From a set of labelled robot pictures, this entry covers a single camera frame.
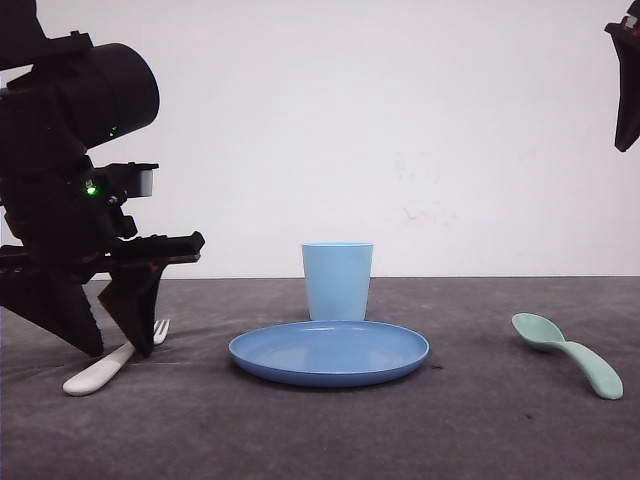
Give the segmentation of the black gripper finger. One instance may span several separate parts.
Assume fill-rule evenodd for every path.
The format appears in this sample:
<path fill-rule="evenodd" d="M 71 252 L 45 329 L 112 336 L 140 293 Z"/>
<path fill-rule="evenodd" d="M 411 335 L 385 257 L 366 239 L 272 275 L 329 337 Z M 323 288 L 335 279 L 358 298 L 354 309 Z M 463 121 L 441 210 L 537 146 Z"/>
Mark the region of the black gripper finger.
<path fill-rule="evenodd" d="M 615 147 L 626 152 L 639 139 L 639 17 L 625 15 L 618 23 L 609 23 L 610 34 L 619 60 L 620 95 Z"/>

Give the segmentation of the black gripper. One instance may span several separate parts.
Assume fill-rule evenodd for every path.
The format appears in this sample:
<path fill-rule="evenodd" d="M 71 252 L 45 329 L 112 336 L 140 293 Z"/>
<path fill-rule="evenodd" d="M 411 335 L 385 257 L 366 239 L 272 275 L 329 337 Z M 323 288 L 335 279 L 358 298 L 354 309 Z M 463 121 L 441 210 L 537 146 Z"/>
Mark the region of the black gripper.
<path fill-rule="evenodd" d="M 195 263 L 205 244 L 188 236 L 141 237 L 123 204 L 152 193 L 155 163 L 112 163 L 96 168 L 81 156 L 69 169 L 1 181 L 6 222 L 20 245 L 1 248 L 1 305 L 97 356 L 103 342 L 80 284 L 110 273 L 100 304 L 135 350 L 154 350 L 159 283 L 165 266 Z"/>

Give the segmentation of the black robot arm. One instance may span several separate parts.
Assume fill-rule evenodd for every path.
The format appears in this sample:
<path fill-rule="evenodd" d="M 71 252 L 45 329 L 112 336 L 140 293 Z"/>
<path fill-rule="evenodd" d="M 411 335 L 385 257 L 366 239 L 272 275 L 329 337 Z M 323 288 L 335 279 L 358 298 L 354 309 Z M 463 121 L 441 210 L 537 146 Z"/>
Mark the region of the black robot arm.
<path fill-rule="evenodd" d="M 16 238 L 1 249 L 1 303 L 91 356 L 103 342 L 84 285 L 110 275 L 101 305 L 134 348 L 153 351 L 159 282 L 198 260 L 199 233 L 141 237 L 123 204 L 152 192 L 154 165 L 95 167 L 88 150 L 149 125 L 159 90 L 130 47 L 78 31 L 51 39 L 32 1 L 1 5 L 1 204 Z"/>

